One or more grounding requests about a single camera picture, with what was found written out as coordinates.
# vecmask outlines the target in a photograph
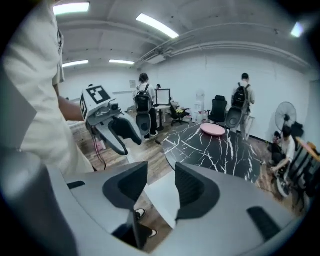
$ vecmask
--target black marble table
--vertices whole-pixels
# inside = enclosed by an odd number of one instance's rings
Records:
[[[222,136],[211,136],[200,126],[175,127],[164,139],[162,145],[171,167],[175,169],[176,162],[186,163],[256,182],[261,165],[250,143],[228,129]]]

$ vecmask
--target black backpack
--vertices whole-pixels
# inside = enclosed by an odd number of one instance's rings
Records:
[[[137,90],[139,92],[134,97],[134,102],[135,102],[136,111],[139,113],[141,112],[149,113],[149,111],[152,109],[152,106],[153,106],[152,98],[148,93],[149,85],[150,84],[146,85],[144,91],[139,91],[139,88],[137,87]]]
[[[249,107],[248,88],[250,87],[250,84],[244,87],[238,82],[238,86],[239,87],[233,96],[232,106],[241,109],[245,108],[246,106]]]

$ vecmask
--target wooden floor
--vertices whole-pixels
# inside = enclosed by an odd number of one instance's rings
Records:
[[[83,122],[73,124],[71,126],[73,136],[85,154],[85,156],[90,160],[91,164],[98,170],[104,169],[104,163],[101,163],[97,157],[95,148],[93,146],[93,141],[91,135],[87,131]],[[166,137],[168,132],[171,130],[171,125],[169,123],[164,124],[164,130],[159,133],[157,140],[162,142]],[[296,196],[292,193],[288,198],[281,199],[278,194],[277,189],[271,184],[271,176],[269,175],[270,170],[267,168],[266,163],[271,159],[271,154],[267,150],[267,144],[259,140],[250,138],[249,139],[252,147],[257,152],[261,160],[261,172],[255,185],[262,189],[265,193],[273,197],[275,201],[279,204],[285,206],[294,215],[299,216],[304,212],[300,212],[300,205],[295,209],[292,208],[293,203],[296,202]],[[133,143],[130,139],[127,139],[125,145],[128,149],[128,156],[121,156],[115,153],[111,148],[103,150],[100,152],[104,161],[106,162],[106,169],[126,165],[132,162],[143,162],[148,161],[148,180],[147,183],[151,185],[157,180],[161,179],[163,176],[172,171],[172,168],[168,164],[163,148],[161,145],[156,144],[154,139],[150,141],[144,141],[142,145],[138,146]],[[144,247],[145,252],[152,252],[172,231],[170,226],[164,221],[164,219],[159,215],[158,211],[151,204],[150,200],[143,192],[140,196],[138,202],[135,205],[135,209],[143,208],[147,211],[146,216],[141,220],[141,224],[158,231],[158,234],[149,239]]]

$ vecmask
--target ceiling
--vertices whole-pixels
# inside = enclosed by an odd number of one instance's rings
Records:
[[[63,61],[89,60],[90,66],[108,67],[109,60],[116,59],[134,61],[134,68],[140,68],[158,54],[172,58],[194,51],[238,49],[276,55],[308,67],[312,58],[303,38],[290,35],[296,21],[266,2],[90,0],[87,13],[57,16],[64,35]],[[136,21],[141,13],[160,21],[180,36],[170,39]]]

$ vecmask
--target standing fan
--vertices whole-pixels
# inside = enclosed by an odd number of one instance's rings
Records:
[[[297,111],[290,102],[282,102],[275,112],[275,124],[282,132],[284,126],[291,127],[297,121]]]

